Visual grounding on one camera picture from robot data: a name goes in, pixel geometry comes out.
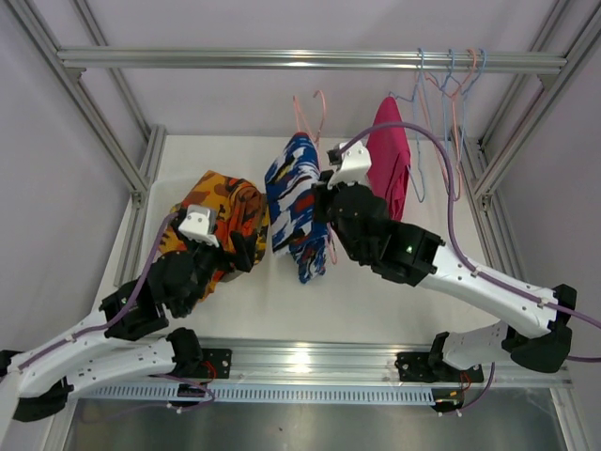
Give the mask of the blue white patterned trousers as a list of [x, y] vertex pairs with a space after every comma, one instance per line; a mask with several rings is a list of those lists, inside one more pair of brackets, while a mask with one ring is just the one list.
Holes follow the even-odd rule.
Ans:
[[319, 175], [316, 147], [308, 134], [298, 132], [264, 177], [272, 253], [292, 257], [303, 284], [326, 272], [329, 232], [314, 220]]

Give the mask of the light blue wire hanger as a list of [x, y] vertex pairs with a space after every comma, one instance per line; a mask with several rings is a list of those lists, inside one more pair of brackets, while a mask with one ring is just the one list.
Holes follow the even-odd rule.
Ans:
[[442, 109], [442, 126], [445, 151], [450, 154], [450, 145], [453, 145], [453, 154], [451, 158], [455, 164], [453, 170], [455, 189], [453, 192], [453, 201], [458, 201], [464, 188], [464, 180], [461, 174], [461, 133], [457, 123], [456, 100], [461, 94], [463, 82], [459, 82], [455, 76], [456, 53], [454, 49], [448, 51], [450, 57], [450, 65], [447, 71], [437, 76], [433, 71], [429, 70], [425, 73], [424, 79], [431, 84], [440, 93], [440, 105]]

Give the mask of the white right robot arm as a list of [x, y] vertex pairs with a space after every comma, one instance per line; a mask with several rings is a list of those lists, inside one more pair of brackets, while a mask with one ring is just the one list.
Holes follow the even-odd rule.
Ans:
[[541, 288], [478, 265], [455, 250], [455, 240], [390, 219], [385, 201], [364, 185], [319, 183], [313, 191], [316, 220], [331, 226], [352, 261], [387, 281], [452, 296], [496, 318], [467, 333], [437, 334], [427, 357], [435, 378], [504, 361], [555, 373], [567, 360], [573, 288]]

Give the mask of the olive yellow camouflage trousers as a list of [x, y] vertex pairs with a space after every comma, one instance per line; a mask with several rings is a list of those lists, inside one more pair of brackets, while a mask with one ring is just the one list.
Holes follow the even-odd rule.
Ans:
[[232, 272], [250, 272], [267, 251], [270, 225], [267, 198], [257, 190], [241, 190], [233, 196], [227, 222], [226, 253]]

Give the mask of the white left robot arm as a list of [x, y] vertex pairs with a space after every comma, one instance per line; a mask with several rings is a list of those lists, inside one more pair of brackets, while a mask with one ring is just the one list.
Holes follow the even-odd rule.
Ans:
[[2, 350], [1, 411], [11, 420], [35, 422], [115, 381], [196, 374], [206, 358], [192, 330], [180, 327], [150, 344], [137, 342], [165, 329], [170, 319], [190, 315], [219, 277], [253, 268], [257, 234], [234, 231], [229, 240], [229, 248], [213, 235], [185, 240], [183, 249], [151, 257], [137, 279], [49, 343]]

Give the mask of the blue hanger of camouflage trousers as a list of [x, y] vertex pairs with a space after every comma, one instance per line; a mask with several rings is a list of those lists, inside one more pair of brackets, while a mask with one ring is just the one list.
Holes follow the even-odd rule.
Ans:
[[467, 50], [467, 55], [469, 57], [468, 71], [463, 75], [462, 78], [455, 78], [459, 82], [463, 82], [463, 87], [461, 94], [456, 100], [456, 112], [457, 112], [457, 123], [459, 127], [459, 132], [461, 133], [461, 149], [463, 155], [463, 147], [466, 139], [465, 125], [466, 120], [468, 118], [468, 102], [470, 98], [471, 91], [476, 83], [482, 77], [482, 74], [485, 70], [488, 61], [488, 53], [485, 49], [479, 48], [469, 48]]

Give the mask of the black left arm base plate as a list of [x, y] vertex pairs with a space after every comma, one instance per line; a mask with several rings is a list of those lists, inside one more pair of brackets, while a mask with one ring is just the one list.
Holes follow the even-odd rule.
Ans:
[[203, 350], [203, 360], [183, 369], [174, 369], [170, 376], [184, 379], [228, 380], [233, 351], [225, 348]]

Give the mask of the orange camouflage trousers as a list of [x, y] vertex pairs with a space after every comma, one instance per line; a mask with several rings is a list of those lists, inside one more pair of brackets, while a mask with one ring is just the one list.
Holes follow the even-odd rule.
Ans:
[[217, 284], [227, 276], [217, 272], [210, 282], [198, 282], [194, 273], [192, 245], [198, 242], [186, 239], [178, 230], [190, 205], [209, 207], [217, 212], [215, 235], [227, 250], [227, 222], [231, 215], [233, 196], [241, 190], [257, 190], [247, 179], [231, 178], [214, 171], [206, 172], [184, 199], [176, 204], [166, 218], [165, 230], [153, 245], [152, 254], [160, 253], [150, 266], [145, 288], [154, 303], [163, 303], [175, 318], [190, 314], [197, 303], [214, 292]]

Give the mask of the pink hanger of orange trousers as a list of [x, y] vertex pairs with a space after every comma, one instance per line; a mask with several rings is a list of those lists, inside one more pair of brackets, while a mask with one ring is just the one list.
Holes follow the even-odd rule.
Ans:
[[418, 103], [424, 119], [424, 124], [429, 130], [432, 130], [431, 109], [429, 107], [426, 85], [430, 84], [440, 94], [440, 107], [442, 109], [442, 125], [446, 127], [447, 114], [450, 114], [450, 130], [443, 135], [446, 141], [451, 140], [455, 147], [455, 162], [459, 166], [462, 160], [463, 145], [466, 139], [464, 126], [467, 119], [467, 103], [470, 91], [479, 80], [482, 73], [482, 66], [478, 63], [479, 57], [487, 62], [487, 53], [483, 50], [476, 51], [474, 48], [467, 50], [469, 64], [467, 74], [462, 79], [455, 77], [455, 67], [457, 66], [457, 53], [451, 49], [451, 67], [439, 79], [432, 72], [420, 69], [414, 76], [416, 82]]

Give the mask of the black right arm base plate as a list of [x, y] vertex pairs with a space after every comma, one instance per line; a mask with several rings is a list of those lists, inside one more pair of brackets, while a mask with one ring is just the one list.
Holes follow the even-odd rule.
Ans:
[[401, 351], [394, 362], [400, 381], [404, 382], [483, 382], [482, 368], [460, 370], [446, 364], [440, 354], [425, 351]]

